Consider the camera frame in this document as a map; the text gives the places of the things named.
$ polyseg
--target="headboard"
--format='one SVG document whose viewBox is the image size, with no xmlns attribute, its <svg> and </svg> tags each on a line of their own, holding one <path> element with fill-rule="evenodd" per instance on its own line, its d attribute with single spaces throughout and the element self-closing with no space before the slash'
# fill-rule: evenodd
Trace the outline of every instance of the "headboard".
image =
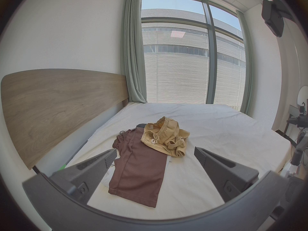
<svg viewBox="0 0 308 231">
<path fill-rule="evenodd" d="M 79 127 L 127 98 L 124 75 L 98 71 L 37 69 L 1 81 L 6 126 L 29 169 Z"/>
</svg>

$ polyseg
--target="curtain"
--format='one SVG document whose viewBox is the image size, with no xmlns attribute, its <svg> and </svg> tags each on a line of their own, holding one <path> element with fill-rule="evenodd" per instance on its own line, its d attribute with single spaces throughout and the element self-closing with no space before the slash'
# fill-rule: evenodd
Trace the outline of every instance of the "curtain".
<svg viewBox="0 0 308 231">
<path fill-rule="evenodd" d="M 125 0 L 121 28 L 121 74 L 126 76 L 129 101 L 147 102 L 141 29 L 141 0 Z"/>
<path fill-rule="evenodd" d="M 248 114 L 250 104 L 251 104 L 251 97 L 252 97 L 252 87 L 253 87 L 253 60 L 252 60 L 252 44 L 251 38 L 249 34 L 249 29 L 247 22 L 245 20 L 244 14 L 240 11 L 236 11 L 237 17 L 240 21 L 242 33 L 243 33 L 243 40 L 245 45 L 245 55 L 246 55 L 246 81 L 245 81 L 245 90 L 243 95 L 243 102 L 241 106 L 241 112 Z"/>
</svg>

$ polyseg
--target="blue sky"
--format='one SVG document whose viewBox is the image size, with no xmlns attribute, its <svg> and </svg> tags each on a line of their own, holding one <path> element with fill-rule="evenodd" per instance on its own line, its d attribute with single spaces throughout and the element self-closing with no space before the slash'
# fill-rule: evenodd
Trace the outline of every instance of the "blue sky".
<svg viewBox="0 0 308 231">
<path fill-rule="evenodd" d="M 214 6 L 210 5 L 210 8 L 213 18 L 241 30 L 237 17 Z M 175 9 L 204 14 L 202 3 L 194 0 L 142 0 L 141 9 Z"/>
</svg>

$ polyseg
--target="window mullion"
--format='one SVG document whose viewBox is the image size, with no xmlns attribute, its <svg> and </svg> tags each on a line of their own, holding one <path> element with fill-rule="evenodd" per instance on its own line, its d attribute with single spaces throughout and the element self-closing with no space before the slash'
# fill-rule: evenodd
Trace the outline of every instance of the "window mullion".
<svg viewBox="0 0 308 231">
<path fill-rule="evenodd" d="M 209 25 L 208 35 L 209 35 L 210 64 L 209 64 L 209 81 L 208 81 L 206 103 L 213 104 L 215 98 L 216 79 L 217 79 L 217 43 L 216 43 L 214 21 L 208 0 L 202 0 L 202 5 L 206 17 L 206 22 Z"/>
</svg>

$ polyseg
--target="white bed sheet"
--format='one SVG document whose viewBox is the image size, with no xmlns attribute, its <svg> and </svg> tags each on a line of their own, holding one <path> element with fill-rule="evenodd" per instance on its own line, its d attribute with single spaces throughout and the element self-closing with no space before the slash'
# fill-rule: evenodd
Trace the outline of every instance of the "white bed sheet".
<svg viewBox="0 0 308 231">
<path fill-rule="evenodd" d="M 198 214 L 224 202 L 194 156 L 195 146 L 255 168 L 259 178 L 278 172 L 290 156 L 290 142 L 251 117 L 228 106 L 212 104 L 129 103 L 96 130 L 67 166 L 112 148 L 121 130 L 161 117 L 179 122 L 190 132 L 186 156 L 173 158 L 164 175 L 156 208 L 108 193 L 99 184 L 88 205 L 119 216 L 137 219 L 171 219 Z"/>
</svg>

